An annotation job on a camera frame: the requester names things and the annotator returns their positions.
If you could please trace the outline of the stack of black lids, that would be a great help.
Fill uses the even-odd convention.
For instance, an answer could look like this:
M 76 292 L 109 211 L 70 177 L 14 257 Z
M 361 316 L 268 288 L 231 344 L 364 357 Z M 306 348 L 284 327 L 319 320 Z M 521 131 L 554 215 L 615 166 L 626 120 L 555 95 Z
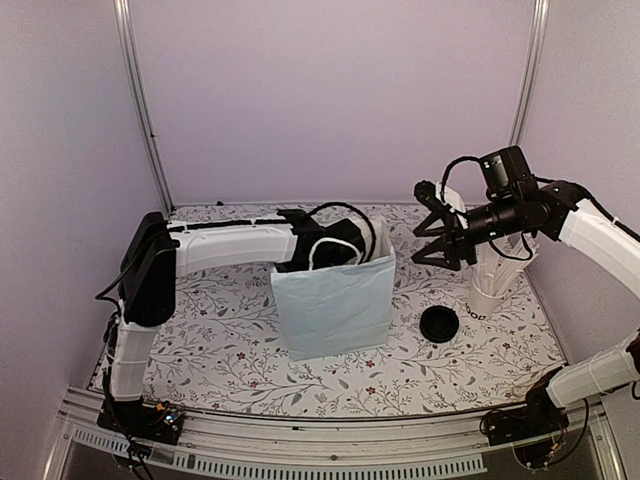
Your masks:
M 442 305 L 425 309 L 419 322 L 423 337 L 436 344 L 452 340 L 458 332 L 459 325 L 459 317 L 456 312 Z

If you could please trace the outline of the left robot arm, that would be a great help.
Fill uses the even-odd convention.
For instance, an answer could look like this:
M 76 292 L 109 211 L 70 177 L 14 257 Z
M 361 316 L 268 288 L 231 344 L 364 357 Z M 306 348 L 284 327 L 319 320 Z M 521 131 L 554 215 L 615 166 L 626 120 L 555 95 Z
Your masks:
M 107 334 L 109 371 L 104 388 L 114 401 L 111 419 L 128 434 L 148 426 L 142 396 L 147 360 L 161 325 L 174 314 L 177 279 L 217 267 L 271 263 L 289 272 L 372 260 L 383 227 L 359 209 L 329 225 L 312 212 L 280 209 L 263 218 L 188 223 L 146 214 L 121 262 L 119 275 L 97 299 L 115 307 Z

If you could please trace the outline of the white paper bag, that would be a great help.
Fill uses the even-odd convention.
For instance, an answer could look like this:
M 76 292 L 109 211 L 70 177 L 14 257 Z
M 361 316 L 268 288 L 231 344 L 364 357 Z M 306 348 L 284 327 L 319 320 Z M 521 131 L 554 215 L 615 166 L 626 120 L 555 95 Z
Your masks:
M 375 240 L 363 220 L 355 221 L 364 229 L 365 245 L 373 251 L 366 263 L 291 273 L 269 267 L 279 331 L 291 361 L 357 352 L 387 343 L 396 255 L 386 219 L 373 215 L 370 221 Z

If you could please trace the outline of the white cup holding straws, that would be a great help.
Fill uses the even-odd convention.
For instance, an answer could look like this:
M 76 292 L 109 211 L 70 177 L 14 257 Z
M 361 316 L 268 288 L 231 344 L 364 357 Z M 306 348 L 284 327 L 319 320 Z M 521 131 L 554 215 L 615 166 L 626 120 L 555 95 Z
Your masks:
M 491 318 L 502 300 L 502 296 L 492 296 L 482 292 L 473 280 L 466 302 L 466 312 L 474 320 L 486 321 Z

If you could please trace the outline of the front aluminium rail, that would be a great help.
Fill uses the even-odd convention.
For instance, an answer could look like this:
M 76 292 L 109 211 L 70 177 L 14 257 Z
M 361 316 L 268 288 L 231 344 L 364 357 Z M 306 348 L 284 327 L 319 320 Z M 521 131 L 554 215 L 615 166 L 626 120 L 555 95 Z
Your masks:
M 54 423 L 47 479 L 625 479 L 628 470 L 602 404 L 577 406 L 559 463 L 519 463 L 542 437 L 493 445 L 482 413 L 310 420 L 187 410 L 174 445 L 126 439 L 97 424 L 101 396 L 67 390 Z

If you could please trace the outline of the right aluminium frame post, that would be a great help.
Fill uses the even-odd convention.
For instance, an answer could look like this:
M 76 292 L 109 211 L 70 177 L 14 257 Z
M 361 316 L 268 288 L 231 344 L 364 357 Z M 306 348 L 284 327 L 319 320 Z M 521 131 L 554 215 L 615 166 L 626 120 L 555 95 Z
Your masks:
M 544 50 L 549 9 L 549 0 L 534 1 L 527 56 L 514 121 L 509 135 L 509 145 L 520 145 L 524 137 L 529 109 L 534 96 L 537 73 Z

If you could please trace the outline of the left aluminium frame post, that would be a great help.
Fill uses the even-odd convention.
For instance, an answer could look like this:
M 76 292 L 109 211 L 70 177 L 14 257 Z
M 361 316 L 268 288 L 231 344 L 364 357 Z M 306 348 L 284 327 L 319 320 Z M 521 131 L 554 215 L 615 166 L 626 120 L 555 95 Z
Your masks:
M 161 161 L 157 137 L 145 95 L 144 82 L 136 49 L 130 2 L 127 0 L 114 0 L 113 6 L 125 71 L 152 179 L 157 190 L 161 210 L 165 214 L 170 214 L 175 210 L 175 205 Z

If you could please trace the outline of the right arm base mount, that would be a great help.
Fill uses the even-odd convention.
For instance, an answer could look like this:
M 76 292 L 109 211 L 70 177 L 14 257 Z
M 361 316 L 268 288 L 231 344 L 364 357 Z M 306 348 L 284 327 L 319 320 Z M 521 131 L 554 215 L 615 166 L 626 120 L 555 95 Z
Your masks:
M 565 443 L 569 419 L 563 409 L 525 405 L 492 409 L 481 419 L 480 432 L 490 446 L 527 443 L 513 448 L 517 462 L 529 470 L 547 468 Z

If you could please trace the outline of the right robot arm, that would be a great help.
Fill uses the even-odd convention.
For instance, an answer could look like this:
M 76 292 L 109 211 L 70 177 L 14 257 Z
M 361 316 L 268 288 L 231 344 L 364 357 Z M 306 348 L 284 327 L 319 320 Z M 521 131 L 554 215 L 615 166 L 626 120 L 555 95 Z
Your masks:
M 458 271 L 477 262 L 476 248 L 512 234 L 541 233 L 594 261 L 631 293 L 639 292 L 639 237 L 620 223 L 583 186 L 535 176 L 518 146 L 477 157 L 487 204 L 466 209 L 447 194 L 446 183 L 420 181 L 414 196 L 429 216 L 414 230 L 430 242 L 412 257 L 416 264 Z M 556 409 L 639 379 L 639 335 L 541 379 L 527 394 L 517 427 L 537 436 L 552 424 Z

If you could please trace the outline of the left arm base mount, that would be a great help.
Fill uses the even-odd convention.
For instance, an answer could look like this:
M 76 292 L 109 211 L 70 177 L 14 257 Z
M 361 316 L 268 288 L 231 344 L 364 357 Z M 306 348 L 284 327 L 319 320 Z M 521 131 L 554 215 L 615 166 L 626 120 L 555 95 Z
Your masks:
M 135 439 L 177 445 L 184 424 L 184 410 L 164 401 L 147 405 L 142 398 L 115 401 L 105 398 L 97 425 Z

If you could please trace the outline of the floral table mat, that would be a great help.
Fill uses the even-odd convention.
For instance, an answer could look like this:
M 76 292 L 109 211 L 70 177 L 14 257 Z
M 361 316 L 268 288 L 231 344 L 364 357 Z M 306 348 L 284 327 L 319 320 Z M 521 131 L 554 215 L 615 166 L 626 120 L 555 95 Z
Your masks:
M 176 311 L 157 334 L 143 395 L 190 408 L 267 416 L 388 417 L 518 403 L 564 355 L 526 278 L 486 321 L 466 312 L 471 272 L 411 260 L 426 217 L 417 204 L 365 207 L 389 225 L 396 251 L 389 339 L 354 353 L 293 362 L 264 265 L 222 267 L 177 283 Z M 456 336 L 436 344 L 422 312 L 453 309 Z

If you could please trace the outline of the aluminium frame post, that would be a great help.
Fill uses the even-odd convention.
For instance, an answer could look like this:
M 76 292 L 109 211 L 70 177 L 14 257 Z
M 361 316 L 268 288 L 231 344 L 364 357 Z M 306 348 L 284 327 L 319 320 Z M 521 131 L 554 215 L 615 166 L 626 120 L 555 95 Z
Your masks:
M 527 56 L 514 121 L 509 135 L 509 145 L 520 145 L 524 137 L 529 109 L 534 96 L 537 73 L 544 50 L 549 9 L 549 0 L 534 1 Z
M 145 95 L 144 82 L 136 49 L 130 2 L 127 0 L 114 0 L 113 6 L 125 71 L 152 179 L 157 190 L 161 210 L 165 214 L 170 214 L 175 210 L 175 205 L 161 161 L 157 137 Z

